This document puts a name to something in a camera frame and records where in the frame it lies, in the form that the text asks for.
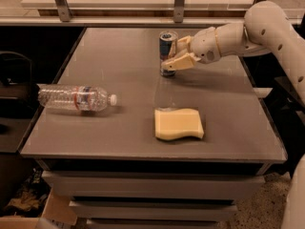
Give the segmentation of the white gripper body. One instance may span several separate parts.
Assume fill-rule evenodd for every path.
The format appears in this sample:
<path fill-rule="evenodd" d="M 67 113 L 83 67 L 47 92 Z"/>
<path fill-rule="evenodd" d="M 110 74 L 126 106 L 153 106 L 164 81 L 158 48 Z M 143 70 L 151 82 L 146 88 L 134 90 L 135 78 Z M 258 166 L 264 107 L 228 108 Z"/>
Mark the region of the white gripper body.
<path fill-rule="evenodd" d="M 220 59 L 220 50 L 216 39 L 216 28 L 209 27 L 195 34 L 190 43 L 191 52 L 197 61 L 210 64 Z"/>

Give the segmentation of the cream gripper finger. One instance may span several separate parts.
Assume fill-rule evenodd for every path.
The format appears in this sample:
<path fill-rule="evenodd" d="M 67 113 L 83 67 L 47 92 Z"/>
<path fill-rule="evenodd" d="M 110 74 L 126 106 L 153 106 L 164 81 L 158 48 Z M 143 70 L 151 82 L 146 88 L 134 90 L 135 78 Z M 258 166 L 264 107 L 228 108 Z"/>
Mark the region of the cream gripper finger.
<path fill-rule="evenodd" d="M 187 52 L 181 56 L 170 58 L 161 63 L 161 68 L 167 71 L 181 71 L 192 68 L 200 58 L 193 52 Z"/>
<path fill-rule="evenodd" d="M 183 55 L 186 52 L 190 52 L 190 46 L 193 38 L 191 36 L 185 36 L 180 39 L 174 39 L 170 45 L 170 51 L 168 53 L 169 58 L 174 58 L 179 55 Z"/>

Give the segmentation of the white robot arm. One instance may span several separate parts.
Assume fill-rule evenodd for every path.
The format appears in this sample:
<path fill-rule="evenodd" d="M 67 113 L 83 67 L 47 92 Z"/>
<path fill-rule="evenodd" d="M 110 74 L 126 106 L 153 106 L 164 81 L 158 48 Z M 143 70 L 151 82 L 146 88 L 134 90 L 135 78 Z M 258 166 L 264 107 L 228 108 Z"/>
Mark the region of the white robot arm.
<path fill-rule="evenodd" d="M 229 55 L 257 56 L 272 53 L 288 76 L 298 99 L 305 103 L 305 40 L 295 31 L 277 4 L 264 1 L 251 6 L 241 23 L 210 27 L 178 40 L 177 53 L 161 64 L 164 70 L 189 69 L 199 62 L 210 64 Z M 277 212 L 271 207 L 250 207 L 248 200 L 232 221 L 220 229 L 305 229 L 305 158 L 297 160 L 283 191 Z"/>

